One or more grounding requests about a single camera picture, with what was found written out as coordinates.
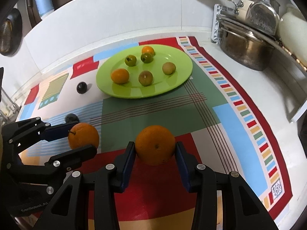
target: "silver rivet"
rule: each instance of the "silver rivet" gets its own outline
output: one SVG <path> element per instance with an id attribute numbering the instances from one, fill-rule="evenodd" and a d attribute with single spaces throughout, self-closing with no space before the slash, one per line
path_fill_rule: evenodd
<path id="1" fill-rule="evenodd" d="M 107 169 L 107 170 L 112 170 L 112 169 L 114 169 L 114 168 L 115 168 L 114 164 L 108 164 L 108 165 L 106 166 L 106 169 Z"/>
<path id="2" fill-rule="evenodd" d="M 61 163 L 59 161 L 54 161 L 53 166 L 58 167 Z"/>
<path id="3" fill-rule="evenodd" d="M 72 176 L 73 177 L 78 177 L 81 173 L 79 171 L 74 171 Z"/>
<path id="4" fill-rule="evenodd" d="M 206 166 L 203 165 L 203 164 L 197 164 L 196 167 L 197 167 L 199 170 L 204 170 L 204 169 L 206 168 Z"/>
<path id="5" fill-rule="evenodd" d="M 54 192 L 53 187 L 50 187 L 50 186 L 47 187 L 46 192 L 47 192 L 47 194 L 53 194 L 53 192 Z"/>
<path id="6" fill-rule="evenodd" d="M 237 171 L 232 171 L 231 176 L 233 177 L 239 177 L 239 173 Z"/>

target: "bottle label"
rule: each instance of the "bottle label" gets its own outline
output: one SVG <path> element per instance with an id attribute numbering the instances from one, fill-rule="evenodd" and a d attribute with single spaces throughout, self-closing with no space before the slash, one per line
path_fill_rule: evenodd
<path id="1" fill-rule="evenodd" d="M 49 11 L 53 10 L 52 0 L 35 0 L 39 16 L 42 17 Z"/>

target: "green plate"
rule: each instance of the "green plate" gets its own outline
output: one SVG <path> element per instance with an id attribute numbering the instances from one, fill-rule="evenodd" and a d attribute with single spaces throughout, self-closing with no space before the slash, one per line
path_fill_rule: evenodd
<path id="1" fill-rule="evenodd" d="M 144 46 L 125 49 L 104 62 L 96 75 L 99 89 L 117 98 L 145 98 L 168 92 L 190 77 L 193 65 L 187 54 L 170 46 L 156 44 L 149 46 L 153 47 L 156 53 L 151 63 L 145 64 L 140 59 Z M 125 64 L 125 58 L 130 54 L 137 58 L 134 67 L 128 67 Z M 165 75 L 162 72 L 162 65 L 165 62 L 173 62 L 176 65 L 176 71 L 173 74 Z M 110 74 L 118 68 L 124 68 L 129 72 L 128 83 L 118 85 L 111 80 Z M 153 74 L 154 80 L 149 86 L 142 86 L 139 83 L 139 74 L 144 70 Z"/>

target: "green patch on tablecloth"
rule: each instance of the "green patch on tablecloth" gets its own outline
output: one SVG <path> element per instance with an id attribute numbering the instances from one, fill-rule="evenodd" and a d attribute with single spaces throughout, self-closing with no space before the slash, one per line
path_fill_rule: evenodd
<path id="1" fill-rule="evenodd" d="M 159 96 L 104 99 L 102 152 L 125 148 L 142 129 L 150 125 L 164 126 L 174 136 L 180 136 L 219 123 L 212 107 L 227 101 L 194 62 L 191 76 L 180 87 Z"/>

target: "orange fruit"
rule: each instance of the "orange fruit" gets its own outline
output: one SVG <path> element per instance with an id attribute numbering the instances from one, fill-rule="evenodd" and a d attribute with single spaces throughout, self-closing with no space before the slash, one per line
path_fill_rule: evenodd
<path id="1" fill-rule="evenodd" d="M 129 73 L 124 68 L 119 68 L 111 73 L 111 80 L 116 84 L 125 84 L 129 80 Z"/>
<path id="2" fill-rule="evenodd" d="M 175 137 L 163 126 L 143 129 L 135 140 L 135 150 L 142 162 L 156 166 L 166 163 L 175 152 Z"/>
<path id="3" fill-rule="evenodd" d="M 88 123 L 77 123 L 68 132 L 68 143 L 72 150 L 88 144 L 92 144 L 98 148 L 98 131 Z"/>
<path id="4" fill-rule="evenodd" d="M 145 46 L 142 48 L 142 54 L 143 53 L 150 53 L 152 56 L 154 56 L 156 53 L 154 52 L 154 49 L 151 46 Z"/>

